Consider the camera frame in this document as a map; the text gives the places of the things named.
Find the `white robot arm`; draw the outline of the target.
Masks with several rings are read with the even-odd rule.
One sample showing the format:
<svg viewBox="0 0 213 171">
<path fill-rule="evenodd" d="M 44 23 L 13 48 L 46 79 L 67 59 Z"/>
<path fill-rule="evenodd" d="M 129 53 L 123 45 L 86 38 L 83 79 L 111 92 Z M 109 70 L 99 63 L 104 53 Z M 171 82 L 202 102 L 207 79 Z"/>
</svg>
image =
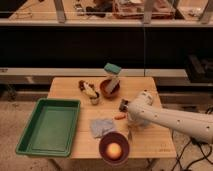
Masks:
<svg viewBox="0 0 213 171">
<path fill-rule="evenodd" d="M 213 115 L 154 107 L 153 98 L 147 91 L 140 92 L 130 101 L 127 111 L 136 122 L 147 120 L 213 144 Z"/>
</svg>

